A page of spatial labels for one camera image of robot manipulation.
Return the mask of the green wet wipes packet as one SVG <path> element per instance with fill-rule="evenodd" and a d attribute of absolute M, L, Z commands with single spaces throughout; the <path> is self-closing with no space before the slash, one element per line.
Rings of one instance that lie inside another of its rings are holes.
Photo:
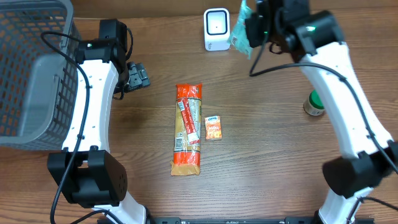
<path fill-rule="evenodd" d="M 251 58 L 253 48 L 249 45 L 249 40 L 246 35 L 245 20 L 249 19 L 251 14 L 252 9 L 247 5 L 246 0 L 242 0 L 237 22 L 233 27 L 233 30 L 228 39 L 228 43 L 239 52 L 247 55 L 248 59 Z"/>

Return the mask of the orange spaghetti packet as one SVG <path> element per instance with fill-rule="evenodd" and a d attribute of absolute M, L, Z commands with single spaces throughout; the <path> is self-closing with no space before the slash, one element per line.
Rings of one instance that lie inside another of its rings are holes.
<path fill-rule="evenodd" d="M 198 175 L 201 159 L 202 85 L 177 84 L 173 176 Z"/>

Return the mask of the green lid glass jar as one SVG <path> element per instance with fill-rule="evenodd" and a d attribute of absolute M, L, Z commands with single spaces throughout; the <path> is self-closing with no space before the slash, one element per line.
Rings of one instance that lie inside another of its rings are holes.
<path fill-rule="evenodd" d="M 313 90 L 308 98 L 303 102 L 305 112 L 311 116 L 320 116 L 325 108 L 316 90 Z"/>

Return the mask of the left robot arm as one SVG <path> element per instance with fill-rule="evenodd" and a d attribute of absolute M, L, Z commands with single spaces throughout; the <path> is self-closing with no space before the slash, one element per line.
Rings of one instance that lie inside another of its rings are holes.
<path fill-rule="evenodd" d="M 99 23 L 99 37 L 80 40 L 74 57 L 64 56 L 76 66 L 78 87 L 72 121 L 62 150 L 50 153 L 47 168 L 58 185 L 50 211 L 63 195 L 70 204 L 92 211 L 77 219 L 80 223 L 102 213 L 103 223 L 153 223 L 148 209 L 127 191 L 124 166 L 110 153 L 109 117 L 114 94 L 150 85 L 141 63 L 130 61 L 131 30 L 117 19 Z"/>

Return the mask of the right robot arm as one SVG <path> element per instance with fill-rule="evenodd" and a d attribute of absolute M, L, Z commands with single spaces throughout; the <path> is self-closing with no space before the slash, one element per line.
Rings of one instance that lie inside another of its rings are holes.
<path fill-rule="evenodd" d="M 308 1 L 258 1 L 246 19 L 251 47 L 278 45 L 312 83 L 334 127 L 341 156 L 324 163 L 329 186 L 313 223 L 354 223 L 363 201 L 397 171 L 397 142 L 377 119 L 354 72 L 343 31 Z"/>

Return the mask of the white barcode scanner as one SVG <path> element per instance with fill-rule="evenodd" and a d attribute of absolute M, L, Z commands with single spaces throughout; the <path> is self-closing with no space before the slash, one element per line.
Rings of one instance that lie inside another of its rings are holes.
<path fill-rule="evenodd" d="M 207 51 L 229 50 L 230 16 L 226 8 L 207 9 L 203 14 L 203 25 Z"/>

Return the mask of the grey plastic mesh basket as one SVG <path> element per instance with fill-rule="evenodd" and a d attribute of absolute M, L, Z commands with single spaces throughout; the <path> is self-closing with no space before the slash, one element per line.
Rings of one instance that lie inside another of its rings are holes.
<path fill-rule="evenodd" d="M 66 0 L 1 1 L 1 145 L 31 151 L 62 146 L 73 116 L 76 66 L 40 38 L 72 57 L 80 37 Z"/>

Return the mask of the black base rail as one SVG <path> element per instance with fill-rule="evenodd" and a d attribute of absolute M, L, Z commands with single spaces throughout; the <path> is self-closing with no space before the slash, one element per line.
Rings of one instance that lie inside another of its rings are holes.
<path fill-rule="evenodd" d="M 187 220 L 178 217 L 151 218 L 146 224 L 311 224 L 315 223 L 312 217 L 286 217 L 284 219 L 250 219 L 250 220 Z"/>

